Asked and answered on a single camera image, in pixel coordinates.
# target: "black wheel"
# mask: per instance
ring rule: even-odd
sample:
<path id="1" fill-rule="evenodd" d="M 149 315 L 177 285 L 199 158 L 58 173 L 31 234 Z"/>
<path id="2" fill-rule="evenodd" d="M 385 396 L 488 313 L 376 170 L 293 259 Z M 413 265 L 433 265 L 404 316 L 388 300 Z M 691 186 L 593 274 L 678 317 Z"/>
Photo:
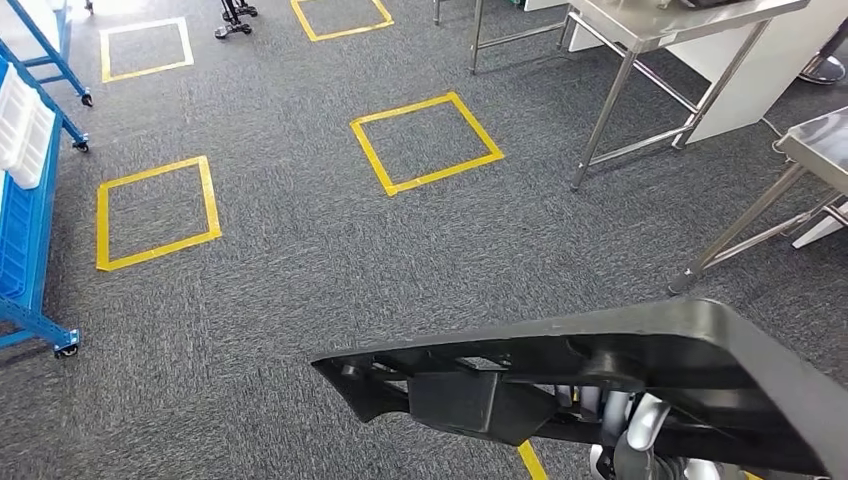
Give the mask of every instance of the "black wheel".
<path id="1" fill-rule="evenodd" d="M 77 352 L 79 352 L 79 345 L 69 345 L 61 350 L 56 350 L 53 355 L 56 358 L 67 358 L 73 357 Z"/>

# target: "black plastic panel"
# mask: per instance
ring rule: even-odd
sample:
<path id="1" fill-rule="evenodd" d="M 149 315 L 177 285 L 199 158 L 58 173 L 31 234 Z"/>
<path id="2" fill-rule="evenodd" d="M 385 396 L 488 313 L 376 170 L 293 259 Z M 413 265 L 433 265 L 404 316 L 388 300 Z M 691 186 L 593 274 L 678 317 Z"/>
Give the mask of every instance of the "black plastic panel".
<path id="1" fill-rule="evenodd" d="M 434 336 L 312 364 L 365 422 L 412 410 L 434 428 L 513 445 L 533 435 L 599 443 L 597 421 L 576 405 L 557 409 L 536 386 L 595 385 L 672 405 L 659 454 L 848 478 L 848 392 L 708 300 Z M 462 379 L 488 400 L 463 407 Z M 389 383 L 403 380 L 411 380 L 409 396 Z"/>

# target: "stainless steel table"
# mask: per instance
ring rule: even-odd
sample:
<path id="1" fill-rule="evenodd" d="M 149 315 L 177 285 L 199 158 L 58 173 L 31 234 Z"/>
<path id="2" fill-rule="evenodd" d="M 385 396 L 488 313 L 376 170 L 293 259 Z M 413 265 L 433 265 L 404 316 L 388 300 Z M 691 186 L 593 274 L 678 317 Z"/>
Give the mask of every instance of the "stainless steel table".
<path id="1" fill-rule="evenodd" d="M 705 269 L 777 234 L 790 234 L 802 228 L 819 213 L 824 212 L 839 223 L 848 226 L 848 217 L 836 207 L 839 198 L 848 195 L 848 107 L 790 128 L 778 146 L 795 163 L 698 259 L 671 282 L 668 288 L 672 293 L 682 291 Z M 725 248 L 808 170 L 833 187 L 833 193 L 827 195 L 812 209 L 754 235 L 736 246 Z"/>
<path id="2" fill-rule="evenodd" d="M 477 53 L 480 49 L 511 42 L 531 35 L 559 29 L 557 47 L 562 46 L 563 37 L 570 23 L 574 22 L 613 51 L 624 58 L 618 74 L 613 81 L 595 128 L 589 137 L 582 156 L 577 162 L 577 172 L 572 180 L 572 188 L 577 189 L 586 172 L 597 165 L 620 157 L 640 148 L 663 140 L 674 138 L 673 145 L 682 148 L 698 126 L 707 110 L 718 98 L 739 65 L 756 43 L 768 22 L 781 14 L 804 8 L 809 0 L 745 0 L 721 7 L 704 10 L 690 10 L 674 0 L 666 8 L 658 6 L 658 0 L 571 0 L 563 22 L 540 27 L 526 32 L 480 42 L 480 29 L 483 15 L 483 1 L 477 0 L 475 10 L 475 28 L 471 45 L 472 73 L 477 68 Z M 739 48 L 724 73 L 716 80 L 697 103 L 689 101 L 681 93 L 666 83 L 657 74 L 637 60 L 641 53 L 665 48 L 674 44 L 702 38 L 714 33 L 755 24 L 753 30 Z M 631 145 L 595 156 L 595 150 L 601 140 L 604 128 L 612 109 L 621 93 L 624 83 L 632 69 L 645 74 L 648 79 L 668 93 L 691 116 L 682 126 Z"/>

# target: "yellow tape square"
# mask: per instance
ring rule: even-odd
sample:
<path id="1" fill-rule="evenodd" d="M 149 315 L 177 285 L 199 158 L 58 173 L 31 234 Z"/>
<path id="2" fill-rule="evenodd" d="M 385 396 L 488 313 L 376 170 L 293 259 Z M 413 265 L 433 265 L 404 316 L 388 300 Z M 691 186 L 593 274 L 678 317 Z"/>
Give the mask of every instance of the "yellow tape square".
<path id="1" fill-rule="evenodd" d="M 383 164 L 377 157 L 377 153 L 374 151 L 374 147 L 371 145 L 371 142 L 365 135 L 365 131 L 362 129 L 362 124 L 373 122 L 374 120 L 381 120 L 384 118 L 403 115 L 405 113 L 415 112 L 418 110 L 425 109 L 427 107 L 439 105 L 441 103 L 452 103 L 456 107 L 456 109 L 459 110 L 459 113 L 462 114 L 462 117 L 474 130 L 474 133 L 477 134 L 477 136 L 480 138 L 486 148 L 489 149 L 489 153 L 483 155 L 482 157 L 468 160 L 452 167 L 444 168 L 433 173 L 428 173 L 427 175 L 422 175 L 420 177 L 413 178 L 412 180 L 408 180 L 406 182 L 392 183 L 389 174 L 386 173 L 386 169 L 383 167 Z M 371 168 L 373 168 L 374 173 L 377 174 L 377 179 L 380 180 L 380 184 L 383 185 L 383 188 L 386 190 L 386 193 L 390 197 L 397 195 L 398 192 L 409 190 L 410 188 L 415 188 L 419 185 L 424 185 L 425 183 L 430 183 L 445 177 L 449 177 L 451 175 L 464 172 L 465 170 L 469 170 L 474 167 L 479 167 L 480 165 L 485 165 L 487 163 L 494 162 L 495 160 L 500 160 L 504 157 L 503 152 L 501 152 L 498 146 L 495 145 L 495 142 L 492 140 L 491 137 L 489 137 L 489 134 L 486 133 L 486 131 L 483 129 L 483 126 L 480 125 L 480 122 L 478 122 L 477 119 L 474 118 L 474 115 L 471 113 L 470 110 L 468 110 L 468 107 L 466 107 L 465 104 L 462 103 L 462 100 L 460 100 L 459 95 L 457 95 L 456 92 L 448 92 L 445 95 L 431 98 L 429 100 L 424 100 L 423 102 L 413 103 L 412 105 L 406 105 L 404 107 L 393 108 L 391 110 L 372 113 L 371 115 L 359 117 L 354 121 L 350 122 L 350 128 L 353 129 L 354 135 L 356 135 L 357 140 L 359 140 L 359 144 L 362 146 L 362 150 L 365 152 L 365 156 L 371 163 Z"/>
<path id="2" fill-rule="evenodd" d="M 183 61 L 162 65 L 161 67 L 152 67 L 137 72 L 121 73 L 112 75 L 112 58 L 109 53 L 109 35 L 116 33 L 134 32 L 136 30 L 145 30 L 148 28 L 164 27 L 166 25 L 176 25 L 180 31 L 180 41 L 183 44 Z M 102 65 L 103 83 L 114 82 L 116 80 L 125 80 L 127 78 L 140 77 L 151 73 L 164 72 L 178 67 L 194 64 L 194 55 L 191 53 L 191 43 L 188 40 L 188 28 L 186 27 L 185 17 L 169 18 L 167 20 L 157 20 L 155 22 L 135 23 L 125 25 L 123 27 L 107 28 L 100 30 L 100 63 Z"/>
<path id="3" fill-rule="evenodd" d="M 200 185 L 203 188 L 203 204 L 206 210 L 207 231 L 167 245 L 153 248 L 146 252 L 128 255 L 112 260 L 109 258 L 109 189 L 129 183 L 155 177 L 180 168 L 197 166 L 200 171 Z M 198 245 L 221 236 L 221 225 L 218 223 L 218 207 L 215 205 L 215 190 L 212 188 L 212 175 L 209 172 L 209 160 L 206 156 L 189 158 L 179 162 L 134 173 L 115 180 L 104 182 L 97 189 L 97 269 L 112 271 L 135 265 L 136 263 L 161 257 L 186 247 Z"/>
<path id="4" fill-rule="evenodd" d="M 350 30 L 342 30 L 340 32 L 333 33 L 325 33 L 322 35 L 316 35 L 315 31 L 312 30 L 312 26 L 309 24 L 309 20 L 306 19 L 306 15 L 303 14 L 303 9 L 300 8 L 300 2 L 306 1 L 318 1 L 318 0 L 291 0 L 292 10 L 294 10 L 294 14 L 297 16 L 300 25 L 303 27 L 303 31 L 306 32 L 306 36 L 309 37 L 313 42 L 318 42 L 321 40 L 329 40 L 331 38 L 344 37 L 346 35 L 353 35 L 356 33 L 370 32 L 371 30 L 377 30 L 378 28 L 388 27 L 389 25 L 394 25 L 394 20 L 392 20 L 392 16 L 389 14 L 389 11 L 386 10 L 386 7 L 383 6 L 383 3 L 380 0 L 371 0 L 377 10 L 380 11 L 380 15 L 383 16 L 383 21 L 381 23 L 377 23 L 375 25 L 367 25 L 364 27 L 351 28 Z"/>

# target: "blue plastic crate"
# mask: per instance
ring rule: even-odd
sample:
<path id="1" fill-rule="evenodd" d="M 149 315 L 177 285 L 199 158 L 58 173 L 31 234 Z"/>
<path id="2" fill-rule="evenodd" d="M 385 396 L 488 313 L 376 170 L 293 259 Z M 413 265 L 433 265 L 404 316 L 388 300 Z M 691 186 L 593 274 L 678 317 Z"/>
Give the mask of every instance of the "blue plastic crate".
<path id="1" fill-rule="evenodd" d="M 6 173 L 0 202 L 0 295 L 14 299 L 26 290 L 27 246 L 32 218 L 32 192 Z"/>

